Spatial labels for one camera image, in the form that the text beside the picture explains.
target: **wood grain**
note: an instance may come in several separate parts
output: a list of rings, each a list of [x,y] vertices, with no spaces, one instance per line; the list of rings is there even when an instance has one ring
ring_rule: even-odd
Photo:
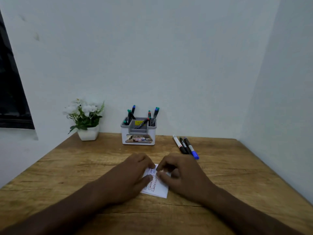
[[[313,234],[313,207],[235,139],[189,138],[206,175],[245,203]],[[154,163],[179,153],[170,136],[155,146],[123,145],[121,135],[100,133],[82,142],[65,140],[0,189],[0,229],[72,194],[122,162],[145,152]],[[100,211],[77,234],[233,234],[211,211],[169,191],[167,199],[140,194]]]

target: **white flower pot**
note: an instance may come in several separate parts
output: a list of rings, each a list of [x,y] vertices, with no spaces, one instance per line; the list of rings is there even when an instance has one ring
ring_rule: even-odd
[[[91,141],[96,140],[99,130],[100,126],[97,125],[96,127],[93,128],[87,128],[87,130],[79,129],[77,130],[77,132],[82,141]]]

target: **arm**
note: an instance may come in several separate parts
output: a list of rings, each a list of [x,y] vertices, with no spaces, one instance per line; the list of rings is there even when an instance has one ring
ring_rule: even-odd
[[[133,154],[99,179],[25,221],[7,227],[0,235],[69,234],[97,210],[139,194],[152,180],[151,175],[142,177],[147,167],[155,165],[146,154]]]
[[[161,170],[172,171],[172,177]],[[170,189],[213,210],[239,234],[301,234],[214,185],[190,155],[165,156],[157,171]]]

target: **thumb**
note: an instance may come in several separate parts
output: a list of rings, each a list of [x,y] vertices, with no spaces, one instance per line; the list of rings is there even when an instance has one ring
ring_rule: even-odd
[[[140,192],[152,180],[153,175],[144,176],[135,184],[135,190]]]
[[[171,178],[169,175],[167,175],[163,171],[158,171],[156,175],[163,181],[165,184],[167,184],[171,189],[177,190],[178,189],[178,180]]]

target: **white paper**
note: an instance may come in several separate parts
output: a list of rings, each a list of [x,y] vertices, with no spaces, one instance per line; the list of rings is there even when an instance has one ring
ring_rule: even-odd
[[[155,169],[147,168],[145,170],[145,173],[143,174],[143,176],[152,175],[153,180],[150,181],[149,184],[141,190],[141,193],[152,195],[152,196],[158,196],[158,197],[162,197],[166,199],[168,186],[157,178],[156,168],[158,164],[155,164],[155,166],[156,166]]]

